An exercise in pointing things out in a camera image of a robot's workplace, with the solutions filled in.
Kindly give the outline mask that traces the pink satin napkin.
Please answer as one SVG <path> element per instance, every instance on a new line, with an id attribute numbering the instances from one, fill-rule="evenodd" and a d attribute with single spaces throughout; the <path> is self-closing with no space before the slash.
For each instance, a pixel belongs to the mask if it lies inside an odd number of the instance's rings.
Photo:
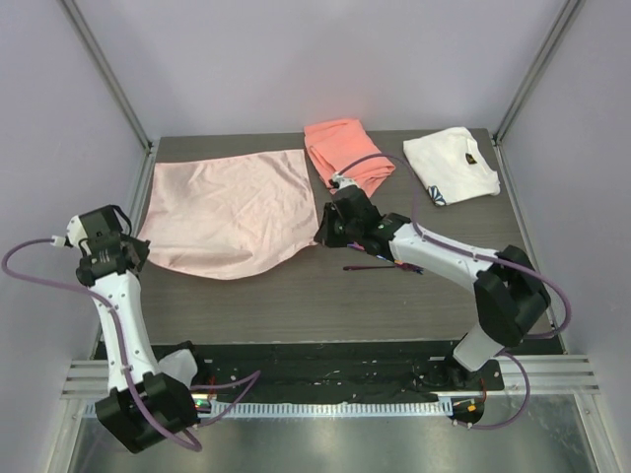
<path id="1" fill-rule="evenodd" d="M 178 273 L 236 280 L 314 245 L 316 203 L 299 149 L 157 163 L 139 238 Z"/>

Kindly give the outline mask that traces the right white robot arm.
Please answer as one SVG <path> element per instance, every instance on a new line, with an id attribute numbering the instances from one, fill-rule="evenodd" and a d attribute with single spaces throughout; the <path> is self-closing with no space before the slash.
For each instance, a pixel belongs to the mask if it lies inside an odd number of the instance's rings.
<path id="1" fill-rule="evenodd" d="M 466 245 L 422 229 L 410 218 L 383 214 L 351 178 L 335 174 L 315 241 L 355 247 L 405 269 L 422 269 L 470 291 L 477 321 L 426 380 L 433 386 L 469 388 L 482 368 L 506 348 L 519 346 L 550 305 L 527 255 Z"/>

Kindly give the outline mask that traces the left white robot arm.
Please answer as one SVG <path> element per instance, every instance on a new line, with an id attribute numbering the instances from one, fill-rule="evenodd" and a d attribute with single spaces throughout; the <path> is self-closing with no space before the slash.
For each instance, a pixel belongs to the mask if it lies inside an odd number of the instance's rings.
<path id="1" fill-rule="evenodd" d="M 132 236 L 119 206 L 106 205 L 73 217 L 66 243 L 82 253 L 76 277 L 94 301 L 105 343 L 108 380 L 98 420 L 132 453 L 187 433 L 199 421 L 191 393 L 208 385 L 210 370 L 189 341 L 162 357 L 152 349 L 139 281 L 148 241 Z"/>

